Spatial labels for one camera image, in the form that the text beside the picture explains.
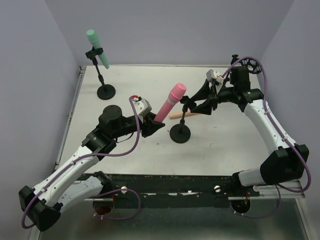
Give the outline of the black tripod shock-mount stand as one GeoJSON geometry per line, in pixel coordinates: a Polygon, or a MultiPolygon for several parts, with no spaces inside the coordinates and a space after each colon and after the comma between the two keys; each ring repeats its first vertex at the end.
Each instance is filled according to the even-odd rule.
{"type": "Polygon", "coordinates": [[[258,75],[262,72],[260,65],[253,59],[245,58],[238,62],[242,67],[247,67],[248,72],[253,75],[258,75]]]}

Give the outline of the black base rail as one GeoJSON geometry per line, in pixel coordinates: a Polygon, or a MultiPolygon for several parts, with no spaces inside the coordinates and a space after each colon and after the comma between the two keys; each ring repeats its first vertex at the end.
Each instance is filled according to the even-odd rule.
{"type": "Polygon", "coordinates": [[[82,174],[102,182],[102,193],[127,187],[140,196],[143,208],[225,208],[229,197],[258,197],[251,186],[240,186],[232,176],[82,174]]]}

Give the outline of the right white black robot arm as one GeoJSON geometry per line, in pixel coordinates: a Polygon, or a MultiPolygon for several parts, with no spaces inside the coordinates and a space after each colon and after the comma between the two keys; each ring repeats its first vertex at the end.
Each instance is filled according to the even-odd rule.
{"type": "Polygon", "coordinates": [[[278,185],[303,176],[309,149],[285,132],[276,120],[264,95],[251,87],[249,70],[244,66],[231,69],[230,87],[223,85],[224,79],[218,71],[210,69],[200,90],[191,98],[191,112],[211,115],[221,103],[236,104],[254,124],[262,137],[268,158],[256,168],[233,174],[237,184],[278,185]]]}

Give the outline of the aluminium frame extrusion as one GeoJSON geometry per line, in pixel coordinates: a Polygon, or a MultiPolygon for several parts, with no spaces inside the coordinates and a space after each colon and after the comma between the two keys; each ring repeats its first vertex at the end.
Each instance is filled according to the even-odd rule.
{"type": "Polygon", "coordinates": [[[78,90],[81,68],[76,64],[64,67],[50,67],[32,89],[30,102],[30,124],[32,130],[31,186],[41,182],[55,169],[60,156],[61,145],[65,140],[71,108],[78,90]]]}

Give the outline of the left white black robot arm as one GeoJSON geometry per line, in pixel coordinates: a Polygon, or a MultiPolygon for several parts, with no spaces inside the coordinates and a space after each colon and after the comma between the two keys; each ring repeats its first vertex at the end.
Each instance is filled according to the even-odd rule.
{"type": "Polygon", "coordinates": [[[114,192],[102,173],[96,173],[78,185],[74,185],[74,182],[104,157],[119,157],[118,153],[111,153],[119,137],[136,133],[137,139],[146,138],[165,126],[155,121],[156,115],[144,99],[129,102],[132,116],[124,117],[117,105],[107,106],[98,118],[98,125],[69,160],[42,182],[34,187],[24,186],[18,192],[24,229],[28,229],[25,220],[29,218],[38,230],[46,231],[68,207],[89,197],[101,197],[103,191],[108,194],[114,192]]]}

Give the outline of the green toy microphone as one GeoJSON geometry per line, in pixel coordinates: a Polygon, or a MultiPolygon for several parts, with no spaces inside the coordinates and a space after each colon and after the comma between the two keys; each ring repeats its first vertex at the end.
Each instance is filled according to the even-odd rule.
{"type": "Polygon", "coordinates": [[[102,63],[102,65],[106,68],[109,69],[109,61],[106,57],[106,54],[104,53],[104,49],[101,46],[100,43],[100,38],[97,34],[97,32],[93,29],[89,29],[86,32],[86,36],[90,44],[92,45],[93,49],[95,52],[97,52],[97,55],[99,56],[99,59],[102,63]]]}

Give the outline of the pink toy microphone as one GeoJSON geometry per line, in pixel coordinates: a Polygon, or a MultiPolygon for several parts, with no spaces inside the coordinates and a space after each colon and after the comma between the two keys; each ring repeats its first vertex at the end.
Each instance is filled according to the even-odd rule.
{"type": "Polygon", "coordinates": [[[153,120],[162,123],[163,120],[170,113],[172,108],[183,98],[186,91],[187,87],[184,84],[177,83],[169,92],[166,101],[164,102],[164,104],[162,105],[162,107],[160,108],[153,120]]]}

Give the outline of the black round-base mic stand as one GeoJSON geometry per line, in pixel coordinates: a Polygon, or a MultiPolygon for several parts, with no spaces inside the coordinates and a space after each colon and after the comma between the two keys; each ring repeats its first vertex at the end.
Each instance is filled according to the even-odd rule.
{"type": "Polygon", "coordinates": [[[172,141],[178,144],[186,143],[191,137],[190,129],[185,125],[185,117],[187,111],[190,107],[195,107],[196,103],[191,101],[191,99],[185,95],[180,100],[180,103],[183,104],[182,107],[182,117],[179,121],[179,124],[175,124],[169,131],[169,136],[172,141]]]}
{"type": "Polygon", "coordinates": [[[92,61],[93,65],[95,66],[98,80],[101,83],[101,86],[97,89],[96,92],[98,98],[104,101],[112,99],[116,94],[116,89],[110,84],[105,84],[104,77],[102,76],[98,67],[98,60],[96,59],[96,57],[98,56],[97,52],[95,52],[94,48],[92,47],[92,49],[86,52],[85,55],[92,61]]]}

